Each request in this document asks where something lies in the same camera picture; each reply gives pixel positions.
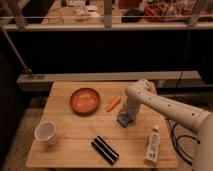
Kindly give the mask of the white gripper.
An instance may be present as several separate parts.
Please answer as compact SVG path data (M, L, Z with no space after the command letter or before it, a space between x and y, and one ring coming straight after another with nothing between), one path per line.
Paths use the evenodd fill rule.
M123 111L131 114L132 116L136 116L140 110L140 103L133 101L129 98L123 103Z

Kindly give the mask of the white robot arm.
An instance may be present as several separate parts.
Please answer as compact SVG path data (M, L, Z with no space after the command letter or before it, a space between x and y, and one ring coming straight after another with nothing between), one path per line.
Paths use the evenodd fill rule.
M125 89L124 111L136 115L141 104L175 121L197 136L193 171L213 171L213 112L151 92L151 83L138 80Z

